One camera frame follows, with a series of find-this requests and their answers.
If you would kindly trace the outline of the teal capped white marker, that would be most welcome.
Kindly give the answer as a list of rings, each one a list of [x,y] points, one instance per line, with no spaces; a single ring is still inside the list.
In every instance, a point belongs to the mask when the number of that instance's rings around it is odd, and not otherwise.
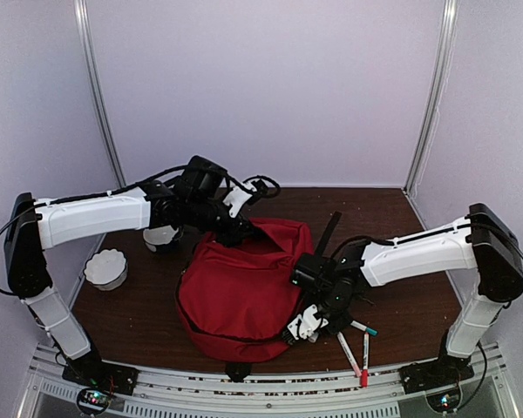
[[[361,322],[358,322],[356,320],[353,320],[350,325],[364,333],[367,333],[368,335],[370,336],[377,336],[378,335],[378,332],[377,330],[371,328],[371,327],[368,327],[364,324],[362,324]]]

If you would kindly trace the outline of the pink capped white marker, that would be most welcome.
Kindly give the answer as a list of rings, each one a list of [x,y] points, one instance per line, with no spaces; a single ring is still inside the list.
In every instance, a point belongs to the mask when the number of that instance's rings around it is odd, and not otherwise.
[[[361,369],[358,366],[356,358],[355,358],[354,354],[352,353],[350,346],[349,346],[348,342],[346,341],[343,333],[338,332],[336,337],[340,344],[340,347],[342,348],[342,350],[347,358],[348,363],[350,364],[351,368],[354,371],[355,376],[357,378],[360,378],[362,376]]]

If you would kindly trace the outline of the red capped white marker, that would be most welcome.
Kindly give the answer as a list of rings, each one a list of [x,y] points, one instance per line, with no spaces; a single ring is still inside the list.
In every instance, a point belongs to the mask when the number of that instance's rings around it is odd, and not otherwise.
[[[362,388],[368,387],[369,353],[370,353],[370,334],[368,332],[366,332],[363,336],[363,368],[361,370],[361,377],[360,377],[360,385]]]

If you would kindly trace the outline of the red backpack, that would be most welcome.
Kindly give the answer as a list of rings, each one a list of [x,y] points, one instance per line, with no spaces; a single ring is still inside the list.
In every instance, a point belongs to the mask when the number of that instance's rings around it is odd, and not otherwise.
[[[253,364],[290,347],[283,329],[315,305],[304,300],[295,267],[303,255],[323,253],[340,218],[333,213],[317,244],[303,222],[254,218],[256,236],[238,246],[219,244],[213,233],[196,246],[176,287],[177,311],[191,342],[225,362],[231,381],[244,381]]]

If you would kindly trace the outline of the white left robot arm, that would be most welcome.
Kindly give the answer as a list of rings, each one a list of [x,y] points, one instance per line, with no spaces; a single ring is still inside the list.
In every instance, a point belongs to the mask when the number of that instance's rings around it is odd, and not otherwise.
[[[108,369],[91,337],[58,294],[44,251],[69,241],[126,230],[191,226],[236,246],[260,234],[241,215],[244,205],[272,199],[281,187],[254,175],[240,181],[214,162],[195,155],[119,189],[61,199],[17,196],[10,220],[0,228],[8,286],[0,293],[22,301],[59,346],[68,367],[90,387],[102,385]]]

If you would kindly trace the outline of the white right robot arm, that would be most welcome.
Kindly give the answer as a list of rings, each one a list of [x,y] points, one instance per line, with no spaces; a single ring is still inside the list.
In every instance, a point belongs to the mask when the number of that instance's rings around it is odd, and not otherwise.
[[[307,296],[306,306],[283,329],[293,345],[326,330],[338,334],[352,323],[348,310],[356,294],[429,273],[475,269],[479,281],[448,328],[438,358],[425,363],[435,383],[463,374],[482,336],[499,312],[523,294],[523,252],[517,237],[485,204],[453,222],[403,237],[357,235],[324,256],[341,215],[335,213],[314,253],[295,263],[290,282]]]

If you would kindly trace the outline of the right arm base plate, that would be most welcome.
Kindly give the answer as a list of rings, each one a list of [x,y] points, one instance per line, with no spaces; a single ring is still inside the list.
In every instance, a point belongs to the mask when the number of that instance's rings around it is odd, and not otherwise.
[[[406,394],[455,385],[474,376],[469,362],[458,358],[454,361],[436,359],[412,363],[401,367],[398,372]]]

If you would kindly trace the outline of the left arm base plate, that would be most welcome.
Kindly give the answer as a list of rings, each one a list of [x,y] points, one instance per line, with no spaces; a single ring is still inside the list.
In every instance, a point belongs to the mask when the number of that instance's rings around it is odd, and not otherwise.
[[[82,386],[114,394],[132,395],[139,370],[102,361],[100,358],[67,360],[62,378]]]

